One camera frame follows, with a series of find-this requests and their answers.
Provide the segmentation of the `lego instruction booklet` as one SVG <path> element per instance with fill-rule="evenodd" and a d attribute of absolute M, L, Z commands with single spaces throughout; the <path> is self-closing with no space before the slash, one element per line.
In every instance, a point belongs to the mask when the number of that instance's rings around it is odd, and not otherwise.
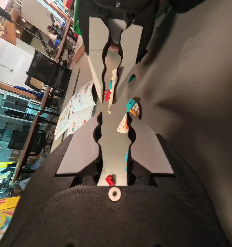
<path fill-rule="evenodd" d="M 96 100 L 93 98 L 94 89 L 94 81 L 90 80 L 71 97 L 59 116 L 54 140 L 57 140 L 65 131 L 67 135 L 73 134 L 93 116 L 96 106 Z"/>

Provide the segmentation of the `red lego brick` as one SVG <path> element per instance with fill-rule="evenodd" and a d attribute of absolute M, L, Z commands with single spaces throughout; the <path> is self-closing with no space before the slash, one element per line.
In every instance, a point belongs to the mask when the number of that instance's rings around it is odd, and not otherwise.
<path fill-rule="evenodd" d="M 116 174 L 108 175 L 105 178 L 105 181 L 107 182 L 108 186 L 112 187 L 116 185 Z"/>

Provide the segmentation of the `yellow lego box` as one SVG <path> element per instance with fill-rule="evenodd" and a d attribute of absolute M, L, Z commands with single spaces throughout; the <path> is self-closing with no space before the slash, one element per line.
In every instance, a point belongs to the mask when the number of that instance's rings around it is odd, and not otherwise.
<path fill-rule="evenodd" d="M 20 196 L 0 199 L 0 240 L 12 220 L 19 199 Z"/>

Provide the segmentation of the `black mesh chair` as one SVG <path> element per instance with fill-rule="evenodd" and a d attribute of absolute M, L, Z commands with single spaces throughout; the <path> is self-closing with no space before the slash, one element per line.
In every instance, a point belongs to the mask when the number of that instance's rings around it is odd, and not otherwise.
<path fill-rule="evenodd" d="M 32 62 L 26 72 L 27 79 L 25 85 L 37 92 L 40 92 L 40 86 L 37 87 L 31 84 L 31 79 L 34 78 L 44 85 L 58 91 L 58 94 L 60 94 L 61 97 L 65 96 L 72 70 L 56 63 L 53 59 L 42 52 L 36 49 L 34 51 L 35 53 Z"/>
<path fill-rule="evenodd" d="M 23 150 L 27 141 L 28 131 L 13 130 L 12 136 L 8 143 L 8 149 Z M 30 156 L 39 155 L 45 148 L 47 142 L 46 132 L 36 130 L 33 134 L 33 140 L 30 142 Z"/>

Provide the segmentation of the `white lego plate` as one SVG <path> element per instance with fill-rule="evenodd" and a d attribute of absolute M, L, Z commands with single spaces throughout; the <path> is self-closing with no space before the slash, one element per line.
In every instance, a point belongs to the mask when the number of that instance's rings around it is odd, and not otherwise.
<path fill-rule="evenodd" d="M 109 100 L 108 100 L 108 114 L 111 115 L 111 108 L 113 105 L 113 99 L 114 99 L 114 90 L 115 90 L 115 83 L 116 83 L 116 79 L 117 79 L 117 69 L 114 69 L 112 71 L 112 77 L 110 80 L 110 94 L 109 94 Z"/>

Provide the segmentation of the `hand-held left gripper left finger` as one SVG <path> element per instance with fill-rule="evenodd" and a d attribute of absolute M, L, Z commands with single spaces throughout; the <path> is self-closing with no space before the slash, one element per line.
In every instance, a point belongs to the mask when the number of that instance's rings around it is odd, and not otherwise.
<path fill-rule="evenodd" d="M 102 112 L 100 112 L 72 134 L 56 175 L 100 176 L 103 161 L 98 141 L 102 137 L 102 124 Z"/>

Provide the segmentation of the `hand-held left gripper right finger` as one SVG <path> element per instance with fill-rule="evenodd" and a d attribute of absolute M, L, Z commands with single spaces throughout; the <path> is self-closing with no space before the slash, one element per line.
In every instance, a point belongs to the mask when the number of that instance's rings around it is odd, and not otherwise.
<path fill-rule="evenodd" d="M 134 176 L 173 176 L 174 171 L 154 130 L 127 113 L 128 138 L 131 141 L 127 172 Z"/>

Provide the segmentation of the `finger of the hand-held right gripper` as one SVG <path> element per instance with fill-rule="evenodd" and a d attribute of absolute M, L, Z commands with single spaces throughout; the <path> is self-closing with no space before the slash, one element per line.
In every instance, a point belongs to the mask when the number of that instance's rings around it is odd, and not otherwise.
<path fill-rule="evenodd" d="M 109 30 L 102 19 L 89 17 L 89 54 L 88 62 L 99 101 L 103 102 L 103 71 L 105 59 L 103 52 L 109 40 Z"/>
<path fill-rule="evenodd" d="M 139 44 L 142 36 L 142 26 L 130 25 L 120 36 L 120 48 L 122 50 L 121 63 L 118 67 L 117 84 L 115 85 L 113 104 L 122 95 L 136 65 Z"/>

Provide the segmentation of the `round white orange lego assembly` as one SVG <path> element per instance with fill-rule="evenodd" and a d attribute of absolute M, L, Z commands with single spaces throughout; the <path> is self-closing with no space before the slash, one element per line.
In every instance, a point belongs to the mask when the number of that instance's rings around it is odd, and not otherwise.
<path fill-rule="evenodd" d="M 122 133 L 122 134 L 127 134 L 129 131 L 129 128 L 127 125 L 127 113 L 131 113 L 132 115 L 140 119 L 141 109 L 140 109 L 139 104 L 135 101 L 134 106 L 131 109 L 126 110 L 126 113 L 117 128 L 117 132 Z"/>

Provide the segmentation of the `brown wooden rail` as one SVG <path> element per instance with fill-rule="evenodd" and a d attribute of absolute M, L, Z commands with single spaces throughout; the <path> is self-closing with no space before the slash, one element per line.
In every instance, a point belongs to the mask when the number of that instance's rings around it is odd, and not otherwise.
<path fill-rule="evenodd" d="M 30 150 L 31 150 L 32 141 L 34 140 L 34 133 L 37 129 L 38 120 L 40 118 L 40 115 L 44 113 L 44 110 L 46 107 L 46 102 L 47 102 L 47 99 L 49 97 L 50 89 L 51 89 L 50 86 L 47 86 L 45 89 L 45 92 L 44 92 L 44 95 L 43 95 L 43 98 L 42 98 L 41 104 L 40 104 L 40 111 L 34 117 L 34 120 L 31 124 L 30 131 L 28 132 L 28 136 L 27 136 L 24 148 L 22 150 L 21 156 L 19 157 L 17 165 L 14 169 L 12 184 L 14 184 L 16 182 L 16 180 L 18 179 L 18 177 L 21 173 L 22 167 L 24 165 L 26 165 L 26 162 L 28 161 L 28 157 L 29 157 L 30 152 L 31 152 Z"/>

